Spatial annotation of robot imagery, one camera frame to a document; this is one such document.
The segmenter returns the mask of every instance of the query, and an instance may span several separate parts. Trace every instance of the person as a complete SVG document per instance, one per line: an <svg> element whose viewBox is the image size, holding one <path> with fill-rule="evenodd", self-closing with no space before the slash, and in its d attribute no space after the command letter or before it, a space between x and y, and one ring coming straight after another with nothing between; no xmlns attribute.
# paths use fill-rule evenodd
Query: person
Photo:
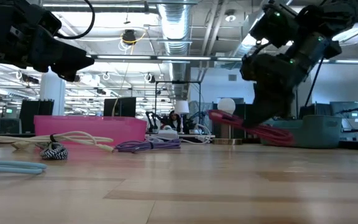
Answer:
<svg viewBox="0 0 358 224"><path fill-rule="evenodd" d="M175 113L175 111L171 111L169 113L168 125L171 128L175 128L177 132L181 132L181 120L180 116Z"/></svg>

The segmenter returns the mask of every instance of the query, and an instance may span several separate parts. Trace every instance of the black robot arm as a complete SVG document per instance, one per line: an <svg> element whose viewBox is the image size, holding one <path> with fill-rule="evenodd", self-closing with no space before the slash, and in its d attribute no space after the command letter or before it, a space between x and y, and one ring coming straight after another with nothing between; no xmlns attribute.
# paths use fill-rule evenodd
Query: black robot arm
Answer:
<svg viewBox="0 0 358 224"><path fill-rule="evenodd" d="M0 0L0 63L33 67L73 82L76 72L94 64L86 52L54 37L62 23L50 11L26 0Z"/></svg>
<svg viewBox="0 0 358 224"><path fill-rule="evenodd" d="M342 53L332 38L350 29L358 17L358 0L331 0L310 5L299 14L290 7L270 1L263 6L264 16L251 29L257 50L245 55L241 74L244 80L256 81L255 99L247 107L244 126L255 126L273 116L290 113L294 90L305 81L310 70L324 58ZM267 44L258 45L262 39ZM277 48L291 42L284 54L259 54L269 45Z"/></svg>
<svg viewBox="0 0 358 224"><path fill-rule="evenodd" d="M158 126L157 126L157 122L156 122L156 118L161 121L162 125L168 125L168 118L166 116L164 116L163 118L161 118L159 115L153 113L153 112L146 112L146 117L149 121L150 127L149 127L149 133L153 133L153 130L158 130Z"/></svg>

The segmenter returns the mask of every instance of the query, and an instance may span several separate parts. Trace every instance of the pink bin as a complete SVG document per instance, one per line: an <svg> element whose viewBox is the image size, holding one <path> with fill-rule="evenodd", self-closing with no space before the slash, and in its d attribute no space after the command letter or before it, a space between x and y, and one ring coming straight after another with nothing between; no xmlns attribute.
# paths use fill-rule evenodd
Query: pink bin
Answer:
<svg viewBox="0 0 358 224"><path fill-rule="evenodd" d="M136 118L99 116L34 116L35 135L84 131L97 137L114 139L116 146L126 141L144 141L147 122Z"/></svg>

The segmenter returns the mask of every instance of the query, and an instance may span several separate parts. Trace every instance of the teal bin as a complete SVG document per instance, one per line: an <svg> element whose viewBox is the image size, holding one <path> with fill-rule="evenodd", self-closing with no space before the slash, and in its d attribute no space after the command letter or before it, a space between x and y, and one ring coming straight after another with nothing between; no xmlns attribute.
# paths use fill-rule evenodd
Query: teal bin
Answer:
<svg viewBox="0 0 358 224"><path fill-rule="evenodd" d="M270 124L291 132L295 142L293 147L331 149L338 147L342 118L309 115L302 120L274 121ZM261 142L264 145L272 145L263 139Z"/></svg>

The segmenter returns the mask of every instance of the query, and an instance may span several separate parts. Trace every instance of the wooden table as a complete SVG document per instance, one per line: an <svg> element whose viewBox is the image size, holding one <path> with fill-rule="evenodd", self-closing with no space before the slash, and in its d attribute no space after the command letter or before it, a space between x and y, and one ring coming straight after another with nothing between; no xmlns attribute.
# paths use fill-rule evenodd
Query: wooden table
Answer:
<svg viewBox="0 0 358 224"><path fill-rule="evenodd" d="M358 151L183 145L108 153L71 146L38 176L0 174L0 223L358 223Z"/></svg>

